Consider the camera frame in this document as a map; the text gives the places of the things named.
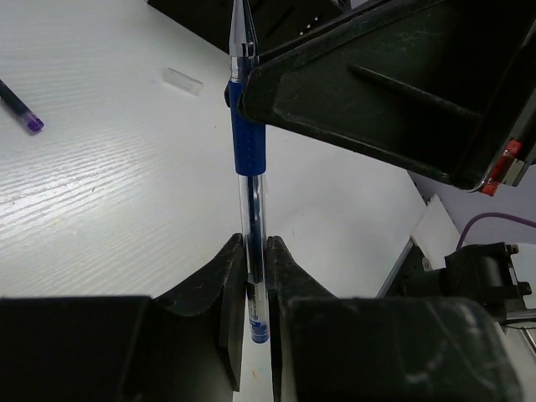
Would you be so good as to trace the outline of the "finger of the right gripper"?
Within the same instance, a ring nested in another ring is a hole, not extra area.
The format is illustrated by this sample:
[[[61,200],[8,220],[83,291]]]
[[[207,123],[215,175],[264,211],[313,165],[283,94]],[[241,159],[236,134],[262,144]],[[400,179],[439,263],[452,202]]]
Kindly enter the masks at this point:
[[[532,1],[369,1],[262,55],[246,118],[467,192],[535,163]]]

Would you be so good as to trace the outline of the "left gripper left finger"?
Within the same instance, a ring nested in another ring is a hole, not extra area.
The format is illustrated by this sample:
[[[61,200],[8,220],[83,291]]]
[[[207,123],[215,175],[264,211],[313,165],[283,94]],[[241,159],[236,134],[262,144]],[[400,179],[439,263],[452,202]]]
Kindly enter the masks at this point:
[[[240,387],[245,256],[232,235],[161,296],[1,300],[4,401],[230,401]]]

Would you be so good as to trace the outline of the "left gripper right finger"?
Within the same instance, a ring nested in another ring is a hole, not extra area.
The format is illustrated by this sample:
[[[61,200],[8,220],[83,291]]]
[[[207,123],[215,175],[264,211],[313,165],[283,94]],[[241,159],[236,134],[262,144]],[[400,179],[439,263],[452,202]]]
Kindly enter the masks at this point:
[[[268,241],[277,401],[520,401],[497,323],[522,287],[514,245],[469,245],[405,281],[403,296],[339,298]]]

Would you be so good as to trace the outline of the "small white eraser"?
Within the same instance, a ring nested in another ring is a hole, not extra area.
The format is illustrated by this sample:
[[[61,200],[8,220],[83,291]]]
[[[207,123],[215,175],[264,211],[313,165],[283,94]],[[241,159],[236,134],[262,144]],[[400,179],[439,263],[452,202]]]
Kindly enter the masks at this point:
[[[162,78],[166,84],[193,96],[199,96],[204,88],[203,82],[171,68],[167,68],[162,72]]]

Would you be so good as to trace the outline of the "purple pen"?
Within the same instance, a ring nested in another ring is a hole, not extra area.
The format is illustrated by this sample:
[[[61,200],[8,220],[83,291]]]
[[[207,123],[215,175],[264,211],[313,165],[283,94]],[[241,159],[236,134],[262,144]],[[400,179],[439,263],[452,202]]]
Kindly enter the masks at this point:
[[[44,122],[2,80],[0,80],[0,96],[3,104],[32,134],[39,133],[44,129]]]

